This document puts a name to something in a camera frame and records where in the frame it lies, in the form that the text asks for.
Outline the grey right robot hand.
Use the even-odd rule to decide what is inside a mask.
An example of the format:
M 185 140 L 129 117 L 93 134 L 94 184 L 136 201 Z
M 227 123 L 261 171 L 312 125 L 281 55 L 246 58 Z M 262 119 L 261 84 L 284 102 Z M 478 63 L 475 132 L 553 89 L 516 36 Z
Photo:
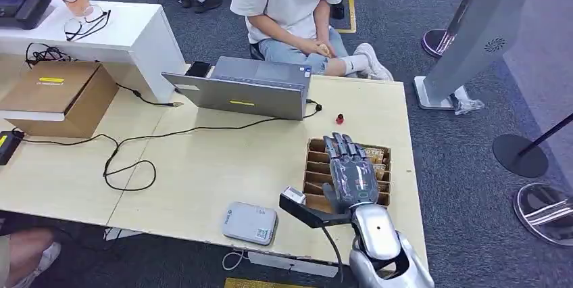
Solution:
M 332 211 L 344 214 L 355 206 L 378 202 L 378 181 L 365 149 L 350 136 L 323 136 L 332 184 L 322 185 Z

